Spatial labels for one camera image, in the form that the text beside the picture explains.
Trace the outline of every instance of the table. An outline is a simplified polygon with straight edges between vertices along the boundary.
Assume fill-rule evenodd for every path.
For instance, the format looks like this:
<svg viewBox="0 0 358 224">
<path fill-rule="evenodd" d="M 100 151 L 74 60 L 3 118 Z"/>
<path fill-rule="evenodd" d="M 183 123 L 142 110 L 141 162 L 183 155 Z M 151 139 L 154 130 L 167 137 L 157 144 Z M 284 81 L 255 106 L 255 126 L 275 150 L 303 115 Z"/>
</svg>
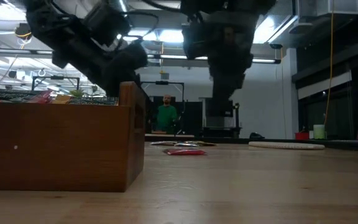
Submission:
<svg viewBox="0 0 358 224">
<path fill-rule="evenodd" d="M 358 152 L 165 148 L 123 194 L 0 192 L 0 224 L 358 223 Z"/>
</svg>

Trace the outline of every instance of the ceiling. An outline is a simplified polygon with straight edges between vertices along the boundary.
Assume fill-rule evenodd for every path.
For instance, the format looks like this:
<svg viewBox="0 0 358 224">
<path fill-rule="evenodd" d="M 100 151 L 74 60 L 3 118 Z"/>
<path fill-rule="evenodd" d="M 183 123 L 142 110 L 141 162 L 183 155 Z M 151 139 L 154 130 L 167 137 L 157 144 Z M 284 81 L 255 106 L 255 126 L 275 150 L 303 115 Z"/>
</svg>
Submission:
<svg viewBox="0 0 358 224">
<path fill-rule="evenodd" d="M 25 22 L 25 13 L 21 10 L 20 2 L 22 0 L 0 0 L 4 2 L 9 2 L 10 4 L 0 4 L 0 32 L 7 32 L 7 34 L 0 35 L 0 49 L 20 49 L 22 47 L 22 42 L 12 34 L 12 31 L 18 26 L 19 23 Z M 55 0 L 55 2 L 64 10 L 69 13 L 75 14 L 78 17 L 85 17 L 91 8 L 99 0 Z M 310 0 L 296 0 L 296 2 L 309 1 Z M 160 4 L 164 4 L 170 7 L 178 7 L 179 1 L 156 1 Z M 160 23 L 155 30 L 155 32 L 148 35 L 145 39 L 144 46 L 147 49 L 148 54 L 157 54 L 164 51 L 165 54 L 170 55 L 184 55 L 182 50 L 183 37 L 181 36 L 180 29 L 183 23 L 186 23 L 186 17 L 182 14 L 175 14 L 167 11 L 161 11 L 150 7 L 149 5 L 143 3 L 140 0 L 111 0 L 111 3 L 114 7 L 118 9 L 126 10 L 138 10 L 151 12 L 160 18 Z M 294 47 L 298 43 L 308 44 L 311 39 L 309 35 L 291 35 L 288 30 L 293 26 L 295 21 L 302 19 L 294 15 L 294 9 L 296 7 L 293 5 L 293 0 L 279 0 L 276 6 L 266 15 L 260 16 L 257 23 L 257 29 L 255 32 L 254 45 L 252 47 L 252 53 L 257 58 L 277 58 L 279 55 L 276 50 L 270 48 L 269 45 L 264 44 L 269 39 L 271 39 L 278 30 L 283 29 L 283 26 L 289 24 L 285 27 L 285 31 L 281 35 L 277 36 L 275 42 L 285 44 L 286 47 Z M 343 26 L 343 23 L 348 22 L 350 17 L 345 17 L 341 19 L 338 23 L 338 26 Z M 147 32 L 148 28 L 152 26 L 155 22 L 153 18 L 144 17 L 144 16 L 131 16 L 131 21 L 133 24 L 132 34 L 142 35 Z M 323 18 L 319 21 L 320 23 L 329 24 L 330 20 Z M 152 40 L 162 40 L 164 45 L 154 42 Z M 26 43 L 24 49 L 31 50 L 51 50 L 48 46 L 41 43 L 36 38 L 33 38 L 31 42 Z M 0 55 L 0 80 L 6 74 L 4 69 L 8 69 L 10 64 L 14 60 L 14 55 Z M 160 60 L 155 60 L 155 65 L 159 65 Z M 207 63 L 203 61 L 187 61 L 187 60 L 164 60 L 164 66 L 176 66 L 176 67 L 207 67 Z M 81 86 L 83 88 L 90 89 L 91 83 L 87 78 L 78 72 L 72 66 L 67 66 L 65 69 L 60 69 L 52 64 L 49 58 L 19 58 L 15 61 L 12 68 L 13 70 L 24 70 L 27 74 L 35 74 L 40 70 L 44 69 L 46 75 L 64 75 L 66 77 L 78 77 L 81 80 Z M 15 88 L 20 89 L 29 89 L 28 86 L 23 86 L 23 83 L 28 84 L 27 80 L 17 80 L 4 78 L 2 83 L 13 83 L 17 86 Z M 66 86 L 67 90 L 72 89 L 73 84 L 68 80 L 59 80 L 59 81 L 48 81 L 50 85 L 62 85 Z"/>
</svg>

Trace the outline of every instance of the fluorescent light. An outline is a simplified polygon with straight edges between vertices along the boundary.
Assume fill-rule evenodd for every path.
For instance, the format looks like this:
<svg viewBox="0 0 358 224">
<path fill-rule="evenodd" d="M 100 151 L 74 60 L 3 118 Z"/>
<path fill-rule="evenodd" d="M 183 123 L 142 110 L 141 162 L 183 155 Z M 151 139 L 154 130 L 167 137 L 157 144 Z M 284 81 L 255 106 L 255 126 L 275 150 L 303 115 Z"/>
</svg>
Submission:
<svg viewBox="0 0 358 224">
<path fill-rule="evenodd" d="M 254 63 L 275 63 L 276 60 L 255 58 L 255 59 L 252 60 L 252 62 L 254 62 Z"/>
<path fill-rule="evenodd" d="M 161 55 L 162 59 L 187 59 L 184 55 Z"/>
<path fill-rule="evenodd" d="M 121 6 L 121 9 L 126 12 L 127 11 L 127 7 L 126 5 L 124 4 L 124 1 L 123 0 L 119 0 L 119 4 Z"/>
<path fill-rule="evenodd" d="M 255 30 L 254 44 L 264 44 L 274 32 L 274 20 L 267 17 Z"/>
<path fill-rule="evenodd" d="M 181 30 L 163 30 L 159 40 L 168 43 L 183 43 Z"/>
<path fill-rule="evenodd" d="M 275 39 L 277 39 L 277 37 L 282 35 L 284 31 L 287 30 L 296 20 L 298 20 L 298 16 L 294 16 L 290 21 L 288 21 L 287 24 L 285 24 L 285 26 L 283 26 L 279 31 L 277 31 L 277 33 L 274 34 L 273 37 L 270 38 L 267 42 L 271 43 Z"/>
<path fill-rule="evenodd" d="M 128 35 L 138 35 L 143 37 L 144 40 L 157 40 L 157 36 L 154 32 L 151 32 L 145 36 L 145 34 L 148 32 L 148 30 L 131 30 L 129 31 Z M 137 37 L 124 37 L 124 40 L 131 42 L 134 40 L 137 40 Z"/>
<path fill-rule="evenodd" d="M 47 88 L 53 91 L 60 91 L 60 88 L 55 86 L 48 86 Z"/>
<path fill-rule="evenodd" d="M 51 51 L 51 50 L 38 50 L 37 53 L 38 53 L 38 54 L 51 55 L 51 54 L 52 54 L 52 51 Z"/>
<path fill-rule="evenodd" d="M 208 57 L 198 57 L 196 60 L 208 60 Z"/>
<path fill-rule="evenodd" d="M 184 55 L 160 55 L 161 59 L 187 59 Z M 196 60 L 208 60 L 208 57 L 198 57 Z M 254 63 L 275 63 L 274 59 L 261 59 L 255 58 L 252 60 Z"/>
</svg>

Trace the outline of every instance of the metal frame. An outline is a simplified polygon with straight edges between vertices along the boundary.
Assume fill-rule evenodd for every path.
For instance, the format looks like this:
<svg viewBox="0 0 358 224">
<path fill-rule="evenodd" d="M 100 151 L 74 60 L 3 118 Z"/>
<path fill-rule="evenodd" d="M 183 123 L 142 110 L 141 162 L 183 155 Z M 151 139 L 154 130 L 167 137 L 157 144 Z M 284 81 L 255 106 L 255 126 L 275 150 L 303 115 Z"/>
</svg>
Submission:
<svg viewBox="0 0 358 224">
<path fill-rule="evenodd" d="M 0 57 L 18 57 L 18 58 L 52 58 L 51 50 L 22 50 L 22 49 L 0 49 Z M 164 60 L 187 60 L 185 55 L 161 55 L 148 54 L 148 59 L 164 59 Z M 198 59 L 199 61 L 207 61 L 206 58 Z M 254 58 L 253 63 L 272 63 L 280 64 L 281 60 L 276 58 Z M 273 60 L 273 62 L 261 62 L 258 60 Z"/>
<path fill-rule="evenodd" d="M 78 77 L 59 77 L 59 76 L 51 76 L 51 77 L 41 77 L 41 76 L 34 76 L 32 77 L 32 85 L 31 85 L 31 90 L 35 90 L 35 88 L 38 86 L 38 84 L 35 84 L 35 81 L 41 78 L 43 79 L 43 81 L 47 78 L 50 78 L 51 80 L 77 80 L 77 85 L 76 85 L 76 89 L 79 90 L 80 89 L 80 78 Z"/>
<path fill-rule="evenodd" d="M 352 61 L 355 61 L 356 60 L 354 59 L 355 57 L 358 57 L 358 44 L 355 44 L 341 52 L 337 52 L 333 60 L 334 70 L 337 70 L 338 66 L 340 66 L 341 63 L 345 63 L 345 62 L 351 63 Z M 329 67 L 330 67 L 330 58 L 328 57 L 294 74 L 291 78 L 292 82 L 296 83 L 312 75 L 314 76 L 317 73 L 324 72 Z"/>
<path fill-rule="evenodd" d="M 140 85 L 142 86 L 144 83 L 146 84 L 156 84 L 156 85 L 181 85 L 181 100 L 185 102 L 185 83 L 180 82 L 165 82 L 165 81 L 156 81 L 156 82 L 141 82 Z"/>
<path fill-rule="evenodd" d="M 180 119 L 180 130 L 175 133 L 175 136 L 177 134 L 180 134 L 182 131 L 183 131 L 183 114 L 185 113 L 186 111 L 186 101 L 185 101 L 185 83 L 183 82 L 166 82 L 166 81 L 156 81 L 156 82 L 141 82 L 140 83 L 140 86 L 142 86 L 143 84 L 155 84 L 155 85 L 181 85 L 181 100 L 182 100 L 182 103 L 183 103 L 183 111 L 181 112 L 181 119 Z"/>
</svg>

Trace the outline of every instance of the man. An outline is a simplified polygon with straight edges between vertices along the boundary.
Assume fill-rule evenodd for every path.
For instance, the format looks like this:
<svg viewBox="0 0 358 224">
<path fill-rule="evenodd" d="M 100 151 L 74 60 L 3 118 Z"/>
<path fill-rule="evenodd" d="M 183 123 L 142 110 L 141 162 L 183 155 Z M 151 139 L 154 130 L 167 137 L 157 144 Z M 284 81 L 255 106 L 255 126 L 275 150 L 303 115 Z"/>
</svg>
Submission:
<svg viewBox="0 0 358 224">
<path fill-rule="evenodd" d="M 157 115 L 157 131 L 165 131 L 168 134 L 173 133 L 173 122 L 177 119 L 177 110 L 171 106 L 171 96 L 165 95 L 164 104 L 159 106 Z"/>
</svg>

